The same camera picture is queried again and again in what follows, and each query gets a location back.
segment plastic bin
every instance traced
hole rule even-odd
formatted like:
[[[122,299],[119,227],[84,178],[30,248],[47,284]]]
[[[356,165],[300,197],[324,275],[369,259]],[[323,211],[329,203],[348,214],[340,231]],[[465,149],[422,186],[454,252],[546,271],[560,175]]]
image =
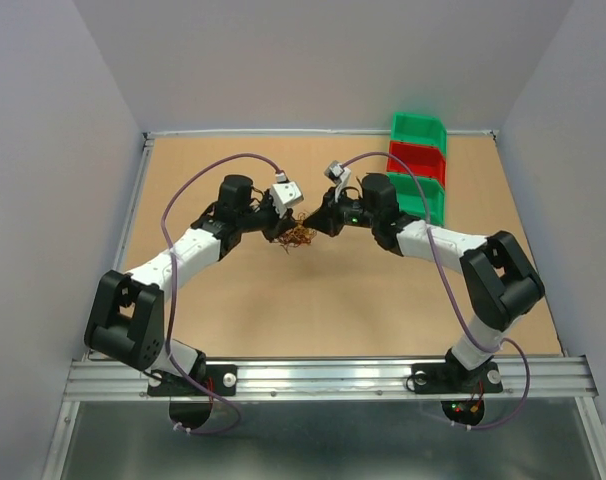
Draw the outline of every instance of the plastic bin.
[[[388,173],[388,177],[396,188],[396,198],[399,201],[400,209],[425,220],[423,202],[412,177],[400,173]],[[418,180],[430,209],[430,223],[442,227],[445,213],[445,191],[443,187],[433,178],[419,177]]]
[[[395,142],[436,147],[447,158],[447,131],[436,117],[396,112],[391,137]]]
[[[390,153],[407,165],[414,175],[434,178],[445,188],[445,159],[438,148],[392,140]],[[387,171],[407,175],[407,171],[391,158],[387,161]]]

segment wooden table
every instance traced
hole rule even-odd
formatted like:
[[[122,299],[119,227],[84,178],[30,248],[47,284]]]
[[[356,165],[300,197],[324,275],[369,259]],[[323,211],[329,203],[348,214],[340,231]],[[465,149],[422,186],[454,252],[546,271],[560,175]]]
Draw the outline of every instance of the wooden table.
[[[367,151],[387,151],[384,136],[163,138],[154,144],[124,268],[166,248],[159,219],[172,194],[196,171],[227,155],[255,152],[275,160],[306,197],[312,212],[331,186],[323,171]],[[383,172],[383,157],[353,165],[353,176]],[[273,171],[257,160],[228,163],[197,181],[176,203],[168,226],[185,232],[217,197],[225,174],[240,173],[265,189]],[[445,226],[493,234],[512,232],[527,249],[494,142],[451,137],[447,159]],[[450,281],[469,318],[465,283]],[[209,356],[441,355],[461,335],[433,263],[380,249],[366,229],[345,228],[286,253],[261,234],[243,237],[220,264],[179,293],[175,338]],[[545,301],[514,328],[528,353],[560,353]]]

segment stacked bins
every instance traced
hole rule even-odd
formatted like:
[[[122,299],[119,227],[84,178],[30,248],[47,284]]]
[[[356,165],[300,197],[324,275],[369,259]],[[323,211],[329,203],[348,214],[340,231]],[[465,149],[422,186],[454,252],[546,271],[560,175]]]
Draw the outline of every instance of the stacked bins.
[[[443,226],[447,132],[441,121],[424,115],[395,113],[389,152],[418,177],[427,199],[430,223]],[[401,210],[425,218],[418,188],[403,165],[389,159],[387,172]]]

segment gray floor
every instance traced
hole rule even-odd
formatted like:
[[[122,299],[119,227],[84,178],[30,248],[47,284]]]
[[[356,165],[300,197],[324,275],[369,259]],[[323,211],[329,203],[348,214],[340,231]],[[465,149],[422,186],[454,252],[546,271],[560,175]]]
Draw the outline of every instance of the gray floor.
[[[490,420],[514,402],[487,405]],[[453,429],[431,417],[439,409],[418,402],[243,405],[237,430],[203,438],[172,431],[167,404],[83,404],[64,478],[598,478],[573,399],[530,400],[516,421],[489,432]],[[218,410],[214,422],[229,415]]]

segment gray wall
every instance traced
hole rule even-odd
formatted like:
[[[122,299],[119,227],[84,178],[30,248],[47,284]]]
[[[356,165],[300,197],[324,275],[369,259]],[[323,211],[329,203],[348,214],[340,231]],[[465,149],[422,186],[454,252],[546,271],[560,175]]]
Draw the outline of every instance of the gray wall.
[[[71,0],[0,0],[0,479],[40,478],[140,129]]]
[[[606,0],[576,0],[499,147],[559,335],[606,423]]]
[[[75,0],[146,131],[497,128],[571,0]]]

